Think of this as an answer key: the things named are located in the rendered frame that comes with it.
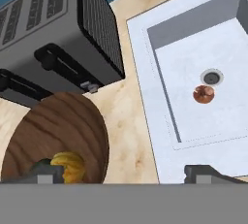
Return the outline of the yellow squash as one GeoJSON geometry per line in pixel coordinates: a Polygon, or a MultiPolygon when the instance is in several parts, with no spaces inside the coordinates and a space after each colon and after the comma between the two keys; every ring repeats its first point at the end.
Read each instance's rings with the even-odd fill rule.
{"type": "Polygon", "coordinates": [[[85,163],[77,153],[71,151],[59,152],[53,156],[50,164],[64,168],[62,177],[66,184],[83,182],[85,163]]]}

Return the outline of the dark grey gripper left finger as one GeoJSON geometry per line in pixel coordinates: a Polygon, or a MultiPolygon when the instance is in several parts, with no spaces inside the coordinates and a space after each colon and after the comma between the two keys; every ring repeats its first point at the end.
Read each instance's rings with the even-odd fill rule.
{"type": "Polygon", "coordinates": [[[5,184],[60,184],[64,182],[62,166],[44,165],[32,169],[28,174],[15,179],[4,179],[5,184]]]}

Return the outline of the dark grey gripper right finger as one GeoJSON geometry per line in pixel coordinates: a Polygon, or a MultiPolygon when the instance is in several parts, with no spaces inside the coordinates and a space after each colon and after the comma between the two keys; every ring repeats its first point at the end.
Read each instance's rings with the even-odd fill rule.
{"type": "Polygon", "coordinates": [[[184,174],[186,184],[248,184],[248,181],[222,175],[209,165],[186,165],[184,174]]]}

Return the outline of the brown wooden bowl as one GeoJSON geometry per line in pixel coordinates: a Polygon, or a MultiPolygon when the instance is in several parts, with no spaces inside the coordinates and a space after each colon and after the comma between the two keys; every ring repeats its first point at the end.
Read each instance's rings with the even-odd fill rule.
{"type": "Polygon", "coordinates": [[[85,161],[85,183],[102,183],[109,164],[109,136],[104,119],[83,95],[59,92],[45,98],[21,119],[10,139],[1,178],[26,175],[42,159],[71,151],[85,161]]]}

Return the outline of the white sink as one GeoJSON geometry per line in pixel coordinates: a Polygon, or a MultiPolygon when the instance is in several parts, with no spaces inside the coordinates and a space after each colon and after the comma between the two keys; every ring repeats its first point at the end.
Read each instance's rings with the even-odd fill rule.
{"type": "Polygon", "coordinates": [[[247,176],[248,0],[168,0],[127,25],[160,182],[186,165],[247,176]]]}

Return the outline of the grey toaster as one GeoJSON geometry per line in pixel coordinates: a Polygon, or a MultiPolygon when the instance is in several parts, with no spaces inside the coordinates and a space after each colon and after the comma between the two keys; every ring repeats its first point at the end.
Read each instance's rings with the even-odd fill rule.
{"type": "Polygon", "coordinates": [[[31,108],[56,92],[125,78],[108,0],[11,0],[0,7],[0,98],[31,108]]]}

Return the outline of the brown mushroom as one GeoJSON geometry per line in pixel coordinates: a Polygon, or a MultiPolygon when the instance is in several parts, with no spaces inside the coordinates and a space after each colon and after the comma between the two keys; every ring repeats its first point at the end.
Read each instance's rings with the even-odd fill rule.
{"type": "Polygon", "coordinates": [[[208,104],[214,98],[214,89],[211,86],[199,85],[195,88],[193,97],[200,104],[208,104]]]}

